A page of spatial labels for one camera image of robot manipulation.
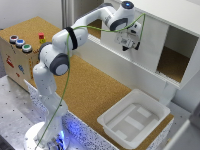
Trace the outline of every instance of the plastic tub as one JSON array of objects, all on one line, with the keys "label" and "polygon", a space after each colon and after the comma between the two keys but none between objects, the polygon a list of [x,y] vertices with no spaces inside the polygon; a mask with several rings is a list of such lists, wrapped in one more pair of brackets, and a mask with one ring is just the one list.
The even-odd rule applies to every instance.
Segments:
[{"label": "plastic tub", "polygon": [[97,121],[105,133],[122,147],[135,149],[169,113],[169,108],[134,89]]}]

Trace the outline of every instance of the cork mat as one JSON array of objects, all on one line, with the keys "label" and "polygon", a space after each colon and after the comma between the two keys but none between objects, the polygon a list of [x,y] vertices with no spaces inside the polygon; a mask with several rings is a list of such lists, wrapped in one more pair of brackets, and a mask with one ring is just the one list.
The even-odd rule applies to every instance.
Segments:
[{"label": "cork mat", "polygon": [[[102,21],[98,19],[98,20],[90,23],[88,26],[93,26],[93,27],[101,29]],[[98,39],[101,38],[101,31],[100,30],[95,30],[95,29],[92,29],[92,28],[88,28],[88,32],[90,34],[92,34],[93,36],[97,37]]]},{"label": "cork mat", "polygon": [[[58,86],[56,92],[61,96],[67,75],[55,76],[55,79]],[[97,122],[97,118],[129,92],[131,92],[131,89],[128,87],[78,56],[72,56],[70,80],[64,96],[69,110],[120,150],[123,150],[123,148],[104,133],[102,126]],[[167,116],[136,150],[146,149],[172,119],[172,115]]]},{"label": "cork mat", "polygon": [[189,60],[188,57],[164,47],[157,70],[166,76],[181,82]]},{"label": "cork mat", "polygon": [[17,35],[19,39],[25,40],[26,44],[30,44],[32,46],[32,53],[37,53],[38,49],[42,45],[40,44],[38,33],[43,32],[46,41],[51,42],[53,35],[59,31],[60,29],[56,26],[50,24],[40,17],[35,17],[12,27],[1,30],[0,36],[9,43],[10,36]]}]

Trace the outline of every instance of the cable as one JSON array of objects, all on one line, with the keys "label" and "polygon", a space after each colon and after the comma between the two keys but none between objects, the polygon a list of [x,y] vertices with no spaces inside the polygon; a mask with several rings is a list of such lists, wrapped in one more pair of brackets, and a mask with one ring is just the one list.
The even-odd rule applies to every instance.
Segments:
[{"label": "cable", "polygon": [[[110,30],[104,30],[104,29],[96,28],[96,27],[93,27],[93,26],[78,26],[78,27],[75,27],[74,30],[79,29],[79,28],[86,27],[86,28],[92,28],[92,29],[96,29],[96,30],[100,30],[100,31],[104,31],[104,32],[120,32],[120,31],[122,31],[122,30],[125,30],[125,29],[131,27],[136,21],[138,21],[142,16],[144,16],[143,24],[142,24],[142,30],[141,30],[141,35],[140,35],[140,41],[141,41],[141,39],[142,39],[142,33],[143,33],[143,29],[144,29],[144,23],[145,23],[145,15],[146,15],[146,14],[141,14],[141,15],[140,15],[135,21],[133,21],[130,25],[128,25],[128,26],[126,26],[125,28],[120,29],[120,30],[110,31]],[[59,107],[60,107],[60,105],[61,105],[61,103],[62,103],[62,100],[63,100],[63,98],[64,98],[64,95],[65,95],[65,92],[66,92],[66,89],[67,89],[67,85],[68,85],[68,82],[69,82],[70,68],[71,68],[71,67],[70,67],[70,56],[69,56],[69,51],[70,51],[70,50],[69,50],[69,34],[67,35],[67,43],[66,43],[66,46],[67,46],[67,55],[68,55],[68,60],[69,60],[69,70],[68,70],[67,81],[66,81],[66,84],[65,84],[65,87],[64,87],[63,94],[62,94],[61,100],[60,100],[60,102],[59,102],[59,105],[58,105],[56,111],[54,112],[54,114],[53,114],[51,120],[49,121],[49,123],[48,123],[46,129],[44,130],[44,133],[42,134],[41,139],[39,140],[37,146],[35,147],[35,150],[37,149],[38,145],[39,145],[40,142],[42,141],[42,139],[43,139],[43,137],[44,137],[44,135],[45,135],[45,133],[46,133],[46,131],[47,131],[49,125],[51,124],[53,118],[55,117],[55,115],[56,115],[56,113],[57,113],[57,111],[58,111],[58,109],[59,109]]]}]

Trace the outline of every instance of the white plastic bin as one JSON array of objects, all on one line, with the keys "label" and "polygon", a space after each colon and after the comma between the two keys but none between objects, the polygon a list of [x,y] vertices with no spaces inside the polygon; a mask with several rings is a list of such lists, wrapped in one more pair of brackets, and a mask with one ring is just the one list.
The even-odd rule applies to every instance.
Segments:
[{"label": "white plastic bin", "polygon": [[169,113],[169,108],[134,89],[97,121],[105,133],[122,147],[135,149]]}]

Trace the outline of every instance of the red object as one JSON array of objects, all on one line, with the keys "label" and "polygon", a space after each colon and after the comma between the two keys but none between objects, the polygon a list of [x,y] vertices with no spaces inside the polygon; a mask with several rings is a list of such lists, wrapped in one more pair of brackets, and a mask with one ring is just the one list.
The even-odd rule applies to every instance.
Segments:
[{"label": "red object", "polygon": [[18,73],[16,73],[16,75],[17,75],[18,77],[20,77],[20,75],[19,75]]},{"label": "red object", "polygon": [[14,65],[12,64],[12,61],[11,61],[11,59],[10,59],[10,56],[8,56],[6,62],[7,62],[12,68],[14,68]]},{"label": "red object", "polygon": [[44,39],[44,33],[38,33],[38,35],[39,35],[39,39]]}]

